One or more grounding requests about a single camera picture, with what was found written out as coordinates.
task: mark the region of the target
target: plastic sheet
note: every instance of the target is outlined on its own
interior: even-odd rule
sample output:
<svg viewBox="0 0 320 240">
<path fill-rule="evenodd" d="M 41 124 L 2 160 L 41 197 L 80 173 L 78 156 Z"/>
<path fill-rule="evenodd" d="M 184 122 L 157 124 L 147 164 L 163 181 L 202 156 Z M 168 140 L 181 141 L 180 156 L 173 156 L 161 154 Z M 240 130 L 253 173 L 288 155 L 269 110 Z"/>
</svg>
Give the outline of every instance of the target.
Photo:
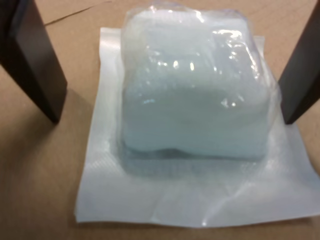
<svg viewBox="0 0 320 240">
<path fill-rule="evenodd" d="M 276 114 L 268 152 L 260 161 L 126 161 L 113 152 L 124 77 L 120 32 L 101 29 L 100 82 L 76 201 L 78 222 L 203 228 L 320 214 L 320 179 L 297 126 L 285 125 L 281 114 Z M 262 55 L 263 37 L 255 42 Z"/>
</svg>

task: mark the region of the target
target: white paper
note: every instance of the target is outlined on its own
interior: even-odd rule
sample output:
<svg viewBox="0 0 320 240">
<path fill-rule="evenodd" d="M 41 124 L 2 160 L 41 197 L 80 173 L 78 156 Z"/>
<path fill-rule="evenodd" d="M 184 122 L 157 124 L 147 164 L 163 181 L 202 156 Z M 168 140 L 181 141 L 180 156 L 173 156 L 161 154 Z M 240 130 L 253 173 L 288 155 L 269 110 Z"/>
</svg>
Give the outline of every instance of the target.
<svg viewBox="0 0 320 240">
<path fill-rule="evenodd" d="M 120 29 L 101 29 L 99 53 L 100 82 L 75 209 L 78 222 L 200 228 L 320 213 L 320 178 L 297 126 L 284 125 L 280 112 L 268 154 L 260 161 L 120 159 L 112 148 L 123 80 Z"/>
</svg>

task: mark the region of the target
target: clear plastic wrap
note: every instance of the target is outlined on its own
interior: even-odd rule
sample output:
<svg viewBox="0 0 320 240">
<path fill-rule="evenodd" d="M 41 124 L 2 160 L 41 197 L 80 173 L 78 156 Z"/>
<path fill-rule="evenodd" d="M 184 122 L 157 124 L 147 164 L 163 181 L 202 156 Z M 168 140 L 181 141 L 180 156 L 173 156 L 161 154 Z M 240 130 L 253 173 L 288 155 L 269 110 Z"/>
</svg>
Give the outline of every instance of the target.
<svg viewBox="0 0 320 240">
<path fill-rule="evenodd" d="M 240 13 L 136 8 L 122 28 L 121 56 L 127 149 L 227 158 L 267 152 L 277 85 Z"/>
</svg>

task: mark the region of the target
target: brown table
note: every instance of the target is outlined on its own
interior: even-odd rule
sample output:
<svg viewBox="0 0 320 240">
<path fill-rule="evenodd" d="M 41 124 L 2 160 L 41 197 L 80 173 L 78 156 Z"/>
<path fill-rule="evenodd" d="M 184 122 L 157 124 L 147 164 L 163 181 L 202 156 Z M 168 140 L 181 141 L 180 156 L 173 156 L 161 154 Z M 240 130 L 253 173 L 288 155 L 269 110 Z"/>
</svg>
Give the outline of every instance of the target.
<svg viewBox="0 0 320 240">
<path fill-rule="evenodd" d="M 76 224 L 75 201 L 99 81 L 100 27 L 119 28 L 146 0 L 36 0 L 65 76 L 68 93 L 54 126 L 0 69 L 0 239 L 309 240 L 320 217 L 243 227 L 187 229 L 155 225 Z M 244 13 L 266 37 L 265 58 L 278 79 L 316 0 L 178 0 L 197 9 Z M 298 126 L 320 173 L 320 102 Z"/>
</svg>

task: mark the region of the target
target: cardboard surface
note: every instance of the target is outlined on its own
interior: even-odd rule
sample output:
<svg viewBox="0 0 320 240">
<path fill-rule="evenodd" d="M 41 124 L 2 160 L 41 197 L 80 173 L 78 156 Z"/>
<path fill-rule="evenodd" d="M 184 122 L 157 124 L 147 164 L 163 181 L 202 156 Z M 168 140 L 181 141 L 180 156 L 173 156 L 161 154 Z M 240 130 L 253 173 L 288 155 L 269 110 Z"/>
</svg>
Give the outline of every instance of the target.
<svg viewBox="0 0 320 240">
<path fill-rule="evenodd" d="M 184 229 L 118 223 L 76 224 L 74 208 L 99 81 L 100 27 L 121 27 L 142 0 L 37 0 L 68 81 L 57 126 L 0 68 L 1 239 L 319 239 L 320 217 L 244 227 Z M 266 38 L 265 58 L 278 79 L 316 0 L 179 0 L 191 8 L 233 8 Z M 320 102 L 298 126 L 320 173 Z"/>
</svg>

